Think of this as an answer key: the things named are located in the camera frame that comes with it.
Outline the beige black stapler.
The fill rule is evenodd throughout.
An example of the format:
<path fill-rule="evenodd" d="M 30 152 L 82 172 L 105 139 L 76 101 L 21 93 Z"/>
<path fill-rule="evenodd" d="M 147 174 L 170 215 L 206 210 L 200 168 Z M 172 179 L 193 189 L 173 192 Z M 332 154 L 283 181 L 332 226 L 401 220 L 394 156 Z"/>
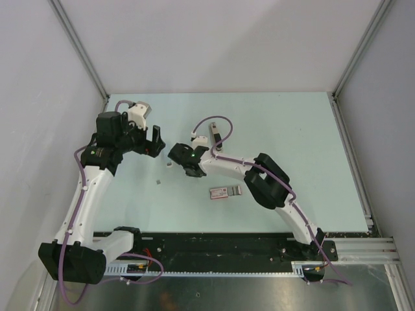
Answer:
<path fill-rule="evenodd" d="M 222 140 L 222 137 L 215 122 L 211 122 L 209 124 L 209 132 L 211 135 L 211 142 L 212 142 L 212 145 L 215 147 L 215 150 L 217 152 L 222 152 L 223 144 L 220 143 L 220 141 Z"/>

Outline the red staple box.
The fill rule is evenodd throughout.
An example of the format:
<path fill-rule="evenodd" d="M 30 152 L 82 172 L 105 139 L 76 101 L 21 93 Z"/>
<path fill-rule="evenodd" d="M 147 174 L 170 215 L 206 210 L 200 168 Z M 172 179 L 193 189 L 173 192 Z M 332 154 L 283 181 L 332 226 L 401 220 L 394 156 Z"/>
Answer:
<path fill-rule="evenodd" d="M 211 200 L 224 199 L 232 196 L 241 196 L 242 188 L 240 185 L 213 188 L 209 190 L 209 195 Z"/>

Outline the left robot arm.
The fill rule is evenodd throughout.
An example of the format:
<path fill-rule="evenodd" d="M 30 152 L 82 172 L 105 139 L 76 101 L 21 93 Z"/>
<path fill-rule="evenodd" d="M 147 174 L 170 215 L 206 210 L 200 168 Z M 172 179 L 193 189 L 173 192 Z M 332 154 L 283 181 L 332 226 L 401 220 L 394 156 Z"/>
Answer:
<path fill-rule="evenodd" d="M 123 156 L 135 152 L 155 158 L 165 147 L 159 126 L 153 126 L 152 139 L 147 139 L 147 115 L 143 107 L 99 114 L 91 141 L 75 152 L 80 177 L 73 201 L 54 240 L 41 243 L 38 250 L 54 280 L 98 284 L 107 264 L 118 257 L 136 259 L 142 254 L 138 228 L 116 227 L 98 242 L 93 233 L 101 201 Z"/>

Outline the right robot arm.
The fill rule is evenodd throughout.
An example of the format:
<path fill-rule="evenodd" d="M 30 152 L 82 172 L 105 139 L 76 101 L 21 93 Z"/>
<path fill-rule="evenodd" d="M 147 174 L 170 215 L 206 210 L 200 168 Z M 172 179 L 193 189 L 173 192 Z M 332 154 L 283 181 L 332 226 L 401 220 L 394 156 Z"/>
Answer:
<path fill-rule="evenodd" d="M 276 211 L 290 227 L 303 258 L 314 260 L 322 253 L 324 232 L 298 205 L 290 178 L 269 155 L 234 158 L 206 146 L 177 143 L 168 157 L 192 178 L 221 175 L 243 181 L 256 203 Z"/>

